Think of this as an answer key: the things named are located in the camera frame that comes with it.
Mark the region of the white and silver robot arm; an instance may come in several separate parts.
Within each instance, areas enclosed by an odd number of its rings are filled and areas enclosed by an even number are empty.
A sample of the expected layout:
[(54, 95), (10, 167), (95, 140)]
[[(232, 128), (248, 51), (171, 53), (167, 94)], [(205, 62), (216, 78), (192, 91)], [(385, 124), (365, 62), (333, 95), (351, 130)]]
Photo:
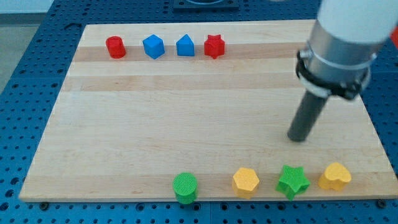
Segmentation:
[(319, 98), (352, 100), (371, 79), (370, 66), (397, 25), (397, 0), (323, 0), (297, 54), (297, 76)]

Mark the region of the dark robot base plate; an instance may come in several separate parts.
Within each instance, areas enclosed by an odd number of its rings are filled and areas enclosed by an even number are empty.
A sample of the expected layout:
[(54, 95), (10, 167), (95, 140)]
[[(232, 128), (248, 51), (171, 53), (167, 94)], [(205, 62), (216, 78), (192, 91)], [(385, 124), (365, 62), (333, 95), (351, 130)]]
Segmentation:
[(173, 0), (174, 11), (238, 9), (238, 0)]

